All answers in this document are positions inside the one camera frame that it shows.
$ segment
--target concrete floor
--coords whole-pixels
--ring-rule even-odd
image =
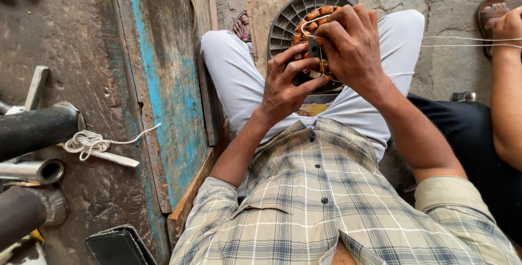
[[[219,26],[229,29],[247,0],[217,0]],[[482,0],[352,0],[364,3],[367,8],[377,9],[386,15],[403,9],[416,9],[426,16],[425,36],[458,36],[480,38],[474,13]],[[510,8],[522,5],[522,0],[507,0]],[[443,43],[479,42],[468,40],[426,39],[425,45]],[[453,92],[477,92],[478,100],[490,103],[491,64],[480,47],[422,48],[410,91],[431,99],[448,100]],[[394,149],[388,148],[380,163],[383,173],[394,187],[408,188],[406,165]]]

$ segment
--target dark pants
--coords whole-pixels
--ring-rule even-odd
[[[496,155],[490,108],[478,102],[431,101],[413,94],[408,99],[446,137],[499,227],[522,245],[522,172]]]

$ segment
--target wrist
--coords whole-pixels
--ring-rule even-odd
[[[506,57],[520,57],[520,53],[522,52],[521,48],[511,47],[511,46],[492,46],[491,48],[491,56],[493,58],[506,58]]]
[[[376,83],[375,88],[371,89],[363,98],[378,109],[380,106],[388,104],[391,99],[393,100],[393,94],[397,91],[389,76],[383,73],[381,81]]]
[[[269,117],[269,115],[267,115],[266,111],[264,111],[261,106],[254,109],[254,112],[252,112],[249,121],[250,120],[254,125],[264,132],[268,132],[268,130],[270,130],[275,125],[275,123],[272,122],[272,119]]]

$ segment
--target person's arm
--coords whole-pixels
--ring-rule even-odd
[[[292,85],[292,79],[298,72],[319,65],[318,58],[307,58],[290,62],[284,68],[288,60],[306,48],[304,44],[293,46],[268,62],[261,105],[254,110],[244,128],[219,157],[210,177],[238,188],[252,161],[252,155],[268,130],[297,111],[308,94],[332,79],[329,75],[323,75],[300,86]]]
[[[493,39],[522,39],[522,7],[511,10],[493,28]],[[522,47],[522,41],[495,42]],[[491,122],[499,158],[522,171],[522,49],[494,46]]]
[[[404,97],[381,66],[377,13],[362,4],[334,12],[316,32],[330,70],[382,114],[415,180],[439,175],[466,178],[440,131]]]

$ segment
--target leg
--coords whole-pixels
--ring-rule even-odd
[[[424,16],[415,10],[392,13],[379,20],[378,28],[383,70],[406,95],[419,57]],[[354,90],[344,87],[320,116],[347,124],[365,135],[373,143],[377,158],[382,159],[390,138],[388,126],[377,109]]]
[[[255,68],[247,44],[227,30],[207,32],[201,38],[201,54],[230,125],[238,133],[261,104],[265,80]],[[313,120],[292,114],[270,129],[261,142],[268,141],[300,119],[310,125]]]
[[[499,227],[522,243],[522,173],[496,155],[490,108],[478,102],[431,101],[413,94],[408,99],[446,137]]]

